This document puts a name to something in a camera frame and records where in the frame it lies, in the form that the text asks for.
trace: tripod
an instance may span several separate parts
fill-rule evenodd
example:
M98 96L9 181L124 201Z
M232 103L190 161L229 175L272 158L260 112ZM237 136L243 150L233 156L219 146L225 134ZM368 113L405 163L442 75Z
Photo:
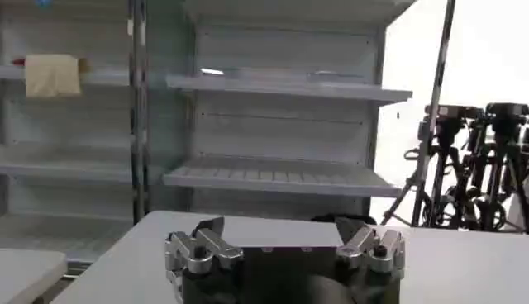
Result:
M428 106L426 107L425 112L428 113L430 112L430 110L431 109ZM456 178L458 178L458 180L463 178L464 170L459 160L459 151L457 150L457 148L453 147L452 145L454 144L455 136L465 126L466 114L468 112L476 111L476 110L477 109L475 108L457 107L457 106L441 106L438 110L440 115L438 119L436 120L436 135L435 135L435 137L437 138L438 145L431 145L430 148L428 149L428 159L431 159L435 155L437 155L438 157L437 166L436 166L436 175L434 179L434 186L433 186L431 199L428 197L428 195L424 191L421 191L420 193L417 194L420 196L422 202L424 202L426 206L424 209L423 217L425 218L424 225L427 227L441 226L443 222L444 208L447 203L447 200L446 200L446 197L441 197L441 189L442 189L443 179L446 175L445 174L446 167L448 166L447 160L449 158L452 162L451 166L454 167ZM425 122L423 122L419 126L419 138L421 138L421 133L424 128L424 125L425 125ZM407 157L406 155L405 155L405 158L408 160L413 159L413 158ZM413 181L415 180L416 177L417 177L417 171L407 180L406 186L404 187L400 196L393 203L393 205L384 213L384 219L382 220L382 223L381 223L382 225L386 225L389 219L391 219L391 217L395 217L398 220L404 222L405 224L409 224L406 221L403 221L403 219L395 216L394 213L400 206L402 200L406 197L409 190L411 189ZM463 193L461 192L461 190L459 189L456 190L456 196L461 196L462 194Z
M520 126L524 125L529 115L527 105L517 105L512 103L491 103L487 105L487 113L491 116L491 124L494 130L494 142L492 150L494 152L492 162L492 172L487 188L487 207L482 210L481 226L483 230L494 230L494 213L500 206L501 197L499 189L502 177L504 160L507 159L507 172L510 178L504 179L504 185L511 185L518 196L520 209L525 225L525 232L529 233L529 205L523 179L526 176L526 158L522 156L522 147L517 143Z

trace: white tabletop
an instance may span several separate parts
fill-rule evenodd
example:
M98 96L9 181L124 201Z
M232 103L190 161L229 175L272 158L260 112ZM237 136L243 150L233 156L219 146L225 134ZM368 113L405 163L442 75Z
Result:
M0 249L0 304L29 304L66 273L60 252Z
M164 238L214 216L148 215L60 294L54 304L175 304L165 278ZM239 246L341 244L332 224L226 217L224 239ZM407 237L402 304L526 302L529 238L479 232L403 229Z

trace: screw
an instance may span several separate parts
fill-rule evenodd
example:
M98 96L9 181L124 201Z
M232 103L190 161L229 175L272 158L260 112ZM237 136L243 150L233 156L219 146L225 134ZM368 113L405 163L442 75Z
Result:
M375 258L385 258L388 255L388 249L385 246L378 245L373 249L373 256Z

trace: tripod leg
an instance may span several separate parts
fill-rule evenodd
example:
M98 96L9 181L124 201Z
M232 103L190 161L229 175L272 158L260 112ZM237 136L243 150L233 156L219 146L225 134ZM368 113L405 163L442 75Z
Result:
M454 193L455 214L454 214L454 220L451 222L450 226L453 229L458 229L461 226L463 214L465 213L466 187L467 187L469 180L465 176L465 170L463 169L463 166L460 163L459 151L456 148L452 147L450 148L449 156L450 156L450 159L452 160L452 164L454 165L455 179L457 181L457 184L455 185L455 193Z
M440 149L439 153L437 154L437 167L436 167L436 176L433 181L433 190L431 192L431 210L430 214L427 215L427 222L425 224L425 227L432 227L434 224L437 223L438 216L441 216L441 219L443 217L443 213L441 211L441 214L439 214L439 211L437 208L441 204L441 190L443 186L443 178L445 177L445 169L446 169L446 160L448 157L448 153L445 149Z
M494 231L494 211L496 204L498 204L498 192L502 178L502 167L503 159L505 158L506 151L502 147L496 149L496 155L494 156L493 168L490 173L490 182L488 183L487 195L488 205L484 208L484 215L482 218L482 228L485 231Z
M384 219L380 223L380 225L384 226L388 224L388 221L394 216L395 211L400 206L401 202L403 202L403 199L406 197L406 194L410 191L412 188L413 182L415 181L415 178L417 177L417 172L414 172L413 175L407 179L406 185L404 186L403 190L401 191L400 195L397 197L393 205L384 212Z
M522 210L525 232L529 234L529 205L527 205L526 191L523 188L522 177L524 174L523 172L521 172L521 169L522 169L521 153L517 147L512 148L512 150L508 154L508 166L510 168L511 175L512 175L512 183L516 187L518 201L520 202L520 209Z

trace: metal pole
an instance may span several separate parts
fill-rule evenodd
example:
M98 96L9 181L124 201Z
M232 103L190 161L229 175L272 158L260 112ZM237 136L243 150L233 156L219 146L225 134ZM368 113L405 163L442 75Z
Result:
M436 128L437 109L439 108L439 100L441 99L441 88L445 74L446 58L448 55L448 45L450 43L450 34L452 31L452 22L454 21L455 0L446 0L445 23L443 25L443 33L441 37L441 45L439 47L439 56L437 57L436 76L431 93L430 113L427 118L428 132L422 132L420 154L417 160L417 174L416 182L417 194L415 196L415 205L413 207L412 226L419 225L419 218L422 209L422 193L426 184L428 164L430 163L430 147L433 141L433 134Z

